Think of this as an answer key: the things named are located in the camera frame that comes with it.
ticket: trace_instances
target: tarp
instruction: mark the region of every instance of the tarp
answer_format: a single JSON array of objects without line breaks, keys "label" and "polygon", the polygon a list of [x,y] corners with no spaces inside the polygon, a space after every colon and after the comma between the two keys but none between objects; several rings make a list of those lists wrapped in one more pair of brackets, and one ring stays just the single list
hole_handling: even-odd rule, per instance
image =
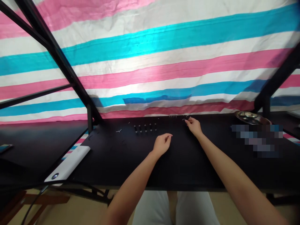
[{"label": "tarp", "polygon": [[[300,40],[292,0],[34,2],[103,118],[251,110]],[[0,46],[0,101],[68,84],[3,13]],[[300,109],[299,74],[272,96],[271,110]],[[87,110],[72,89],[0,110],[0,124],[79,119]]]}]

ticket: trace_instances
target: smartphone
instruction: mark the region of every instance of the smartphone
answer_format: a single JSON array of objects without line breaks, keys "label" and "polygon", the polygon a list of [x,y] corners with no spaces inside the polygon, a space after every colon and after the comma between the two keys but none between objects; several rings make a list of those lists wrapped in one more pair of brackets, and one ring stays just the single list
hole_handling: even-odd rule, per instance
[{"label": "smartphone", "polygon": [[7,145],[7,144],[0,145],[0,154],[10,149],[11,147],[13,147],[13,145]]}]

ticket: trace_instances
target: pink stripe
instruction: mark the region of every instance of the pink stripe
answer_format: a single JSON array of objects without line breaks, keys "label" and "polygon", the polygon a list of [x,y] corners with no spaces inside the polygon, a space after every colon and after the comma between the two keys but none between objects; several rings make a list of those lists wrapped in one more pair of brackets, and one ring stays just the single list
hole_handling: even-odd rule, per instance
[{"label": "pink stripe", "polygon": [[70,121],[70,120],[87,120],[87,114],[75,114],[75,115],[68,115],[64,117],[50,117],[45,119],[36,119],[36,120],[22,120],[22,121],[12,121],[12,122],[2,122],[0,124],[18,124],[18,123],[43,123],[43,122],[54,122],[54,121]]},{"label": "pink stripe", "polygon": [[[138,9],[155,0],[44,0],[37,9],[51,31],[60,30],[73,22],[100,20],[116,13]],[[20,10],[16,12],[24,18]],[[0,39],[29,36],[3,13],[0,14]]]},{"label": "pink stripe", "polygon": [[287,133],[283,134],[283,137],[284,137],[284,138],[294,138],[293,136],[291,136],[291,135],[289,135],[289,134],[287,134]]},{"label": "pink stripe", "polygon": [[[242,53],[220,56],[213,59],[153,66],[131,72],[85,76],[80,77],[79,79],[85,89],[117,88],[137,83],[163,81],[175,78],[199,77],[215,72],[275,68],[279,67],[281,61],[286,57],[289,51],[290,49],[287,48]],[[17,98],[32,94],[33,92],[64,85],[66,83],[66,79],[58,79],[0,87],[0,99]]]},{"label": "pink stripe", "polygon": [[300,87],[300,75],[292,74],[287,80],[280,86],[280,88]]},{"label": "pink stripe", "polygon": [[76,144],[80,144],[80,143],[84,142],[84,140],[85,140],[85,138],[80,138],[80,139],[76,142]]},{"label": "pink stripe", "polygon": [[150,114],[185,114],[185,113],[200,113],[200,112],[220,112],[222,109],[238,109],[248,111],[254,108],[254,102],[248,102],[246,100],[233,100],[230,103],[225,102],[213,102],[200,105],[185,105],[181,107],[151,107],[145,110],[130,111],[121,110],[108,113],[100,113],[102,118],[132,118],[132,117],[144,117]]}]

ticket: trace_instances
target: forearm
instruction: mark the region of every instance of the forearm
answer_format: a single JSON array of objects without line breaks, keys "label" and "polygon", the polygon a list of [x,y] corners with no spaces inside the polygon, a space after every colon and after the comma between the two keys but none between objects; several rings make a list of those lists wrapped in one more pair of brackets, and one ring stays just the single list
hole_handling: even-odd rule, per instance
[{"label": "forearm", "polygon": [[196,137],[247,224],[288,224],[231,158],[203,133]]},{"label": "forearm", "polygon": [[105,224],[127,224],[158,159],[157,154],[150,152],[126,179],[108,207]]}]

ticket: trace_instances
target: black cable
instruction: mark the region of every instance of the black cable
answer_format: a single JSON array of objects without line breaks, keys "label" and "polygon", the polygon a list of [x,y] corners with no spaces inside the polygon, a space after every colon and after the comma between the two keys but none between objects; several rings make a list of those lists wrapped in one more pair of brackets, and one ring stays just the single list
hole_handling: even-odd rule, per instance
[{"label": "black cable", "polygon": [[94,190],[96,192],[99,192],[102,195],[104,195],[104,192],[99,190],[98,188],[95,188],[95,187],[93,187],[92,185],[90,185],[88,183],[81,182],[81,181],[75,181],[75,180],[56,180],[56,181],[32,183],[32,184],[27,184],[27,185],[19,185],[19,186],[16,186],[15,184],[13,184],[13,185],[8,185],[10,187],[0,189],[0,193],[2,194],[2,193],[6,193],[6,192],[33,189],[33,188],[37,188],[37,187],[40,187],[40,186],[53,185],[53,184],[68,184],[68,183],[69,184],[81,184],[82,186],[85,186],[89,189],[92,189],[92,190]]},{"label": "black cable", "polygon": [[30,210],[31,210],[31,208],[32,208],[32,206],[34,205],[34,203],[36,202],[36,200],[38,199],[38,197],[40,197],[41,196],[41,194],[43,194],[44,193],[44,191],[47,189],[47,187],[48,187],[48,185],[47,186],[45,186],[42,190],[40,190],[40,192],[39,192],[39,194],[35,197],[35,199],[33,200],[33,202],[31,203],[31,205],[30,205],[30,207],[29,207],[29,209],[27,210],[27,212],[26,212],[26,214],[25,214],[25,216],[24,216],[24,218],[23,218],[23,221],[22,221],[22,223],[21,223],[21,225],[24,225],[25,224],[25,220],[26,220],[26,218],[27,218],[27,216],[28,216],[28,214],[29,214],[29,212],[30,212]]}]

